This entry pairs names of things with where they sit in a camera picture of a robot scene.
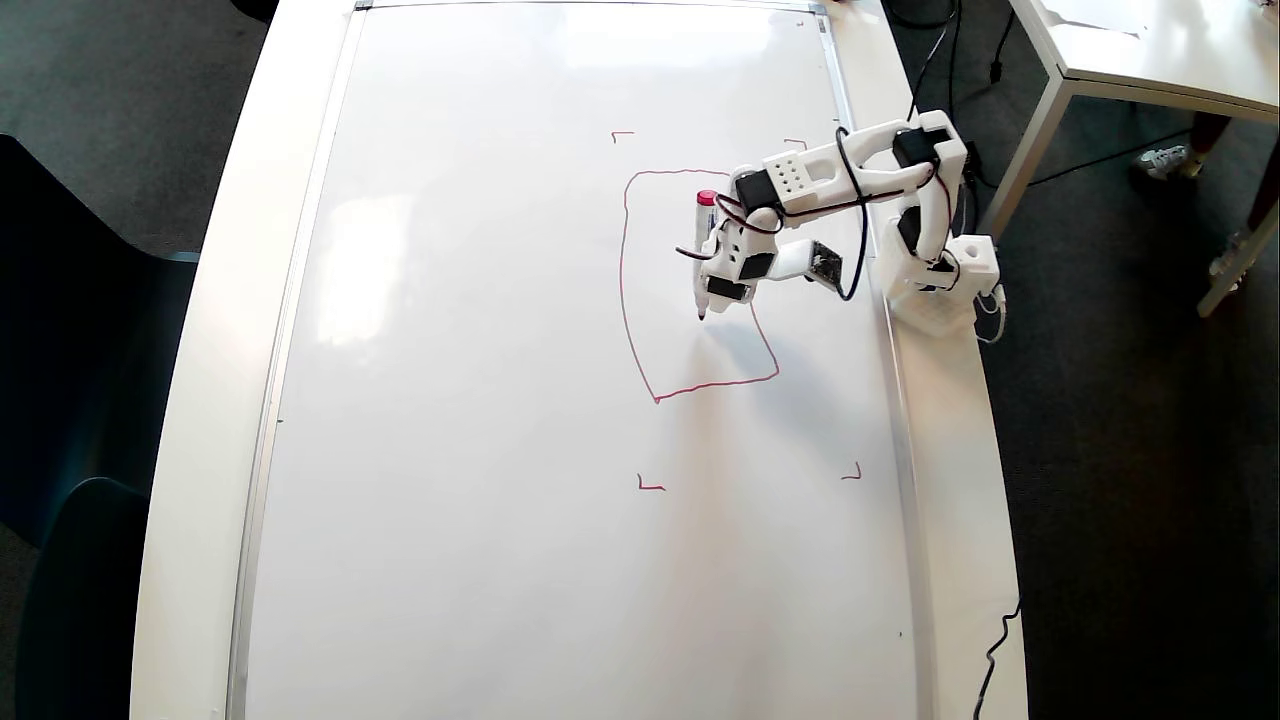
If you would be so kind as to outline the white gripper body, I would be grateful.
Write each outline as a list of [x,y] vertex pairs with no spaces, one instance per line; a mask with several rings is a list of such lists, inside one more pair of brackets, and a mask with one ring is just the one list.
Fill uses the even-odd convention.
[[[762,282],[782,279],[777,274],[781,269],[777,234],[783,229],[782,218],[771,206],[746,214],[732,202],[719,202],[716,214],[719,224],[710,241],[714,254],[707,260],[707,296],[742,299],[751,295],[754,301],[756,287]],[[724,292],[712,292],[710,260],[719,251],[728,252],[728,268],[724,270],[728,283]]]

